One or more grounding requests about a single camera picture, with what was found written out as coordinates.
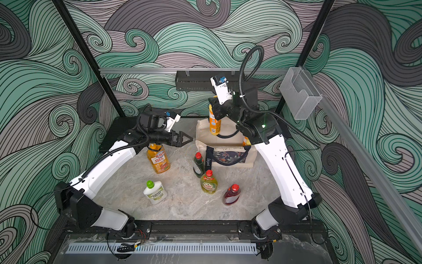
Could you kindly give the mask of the orange bottle yellow cap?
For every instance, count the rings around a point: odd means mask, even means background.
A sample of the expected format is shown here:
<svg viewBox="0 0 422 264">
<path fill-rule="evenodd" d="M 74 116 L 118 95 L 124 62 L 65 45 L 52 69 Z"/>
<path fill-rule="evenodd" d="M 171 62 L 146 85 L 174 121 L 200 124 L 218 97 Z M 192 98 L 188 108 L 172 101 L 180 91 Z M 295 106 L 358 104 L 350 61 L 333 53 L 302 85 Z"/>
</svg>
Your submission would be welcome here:
<svg viewBox="0 0 422 264">
<path fill-rule="evenodd" d="M 250 143 L 250 141 L 249 141 L 249 138 L 248 138 L 248 137 L 244 136 L 244 139 L 243 139 L 243 143 L 242 143 L 242 145 L 243 145 L 243 146 L 251 146 L 251 143 Z"/>
<path fill-rule="evenodd" d="M 221 121 L 215 118 L 211 104 L 208 105 L 208 108 L 209 108 L 209 130 L 211 134 L 219 135 L 220 129 L 221 129 Z"/>
</svg>

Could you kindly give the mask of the yellow-green soap bottle red cap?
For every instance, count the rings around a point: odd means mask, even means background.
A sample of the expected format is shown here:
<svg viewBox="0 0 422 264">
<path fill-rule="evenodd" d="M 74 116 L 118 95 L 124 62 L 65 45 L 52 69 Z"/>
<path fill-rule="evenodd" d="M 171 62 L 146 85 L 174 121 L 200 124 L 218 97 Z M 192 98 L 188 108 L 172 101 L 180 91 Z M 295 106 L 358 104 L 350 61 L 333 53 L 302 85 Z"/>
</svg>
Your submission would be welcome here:
<svg viewBox="0 0 422 264">
<path fill-rule="evenodd" d="M 218 187 L 218 181 L 212 170 L 207 170 L 200 179 L 201 188 L 205 193 L 214 194 Z"/>
</svg>

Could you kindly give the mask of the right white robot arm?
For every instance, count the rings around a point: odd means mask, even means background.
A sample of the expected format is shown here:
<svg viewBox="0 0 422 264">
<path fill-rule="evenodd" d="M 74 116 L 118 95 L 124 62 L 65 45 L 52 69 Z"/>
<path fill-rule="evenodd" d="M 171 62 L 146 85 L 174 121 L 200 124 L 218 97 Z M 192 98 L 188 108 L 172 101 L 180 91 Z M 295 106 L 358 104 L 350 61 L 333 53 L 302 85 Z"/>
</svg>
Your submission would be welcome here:
<svg viewBox="0 0 422 264">
<path fill-rule="evenodd" d="M 282 118 L 271 111 L 249 110 L 228 100 L 220 104 L 216 97 L 209 99 L 217 120 L 228 117 L 259 152 L 271 171 L 280 196 L 253 219 L 256 236 L 265 236 L 276 225 L 297 224 L 310 215 L 322 201 L 319 194 L 304 182 L 287 149 L 280 122 Z"/>
</svg>

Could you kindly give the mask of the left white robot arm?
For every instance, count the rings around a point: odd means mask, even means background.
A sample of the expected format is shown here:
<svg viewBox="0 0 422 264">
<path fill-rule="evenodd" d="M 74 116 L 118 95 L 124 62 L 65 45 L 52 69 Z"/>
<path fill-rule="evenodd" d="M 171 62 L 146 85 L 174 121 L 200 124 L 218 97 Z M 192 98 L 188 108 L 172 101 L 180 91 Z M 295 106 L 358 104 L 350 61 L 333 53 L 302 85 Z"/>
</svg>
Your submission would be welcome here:
<svg viewBox="0 0 422 264">
<path fill-rule="evenodd" d="M 93 199 L 105 183 L 130 159 L 150 143 L 183 147 L 193 141 L 184 132 L 138 132 L 130 129 L 89 169 L 70 183 L 59 182 L 54 190 L 58 213 L 78 229 L 107 228 L 131 236 L 135 220 L 129 214 L 111 210 L 95 203 Z"/>
</svg>

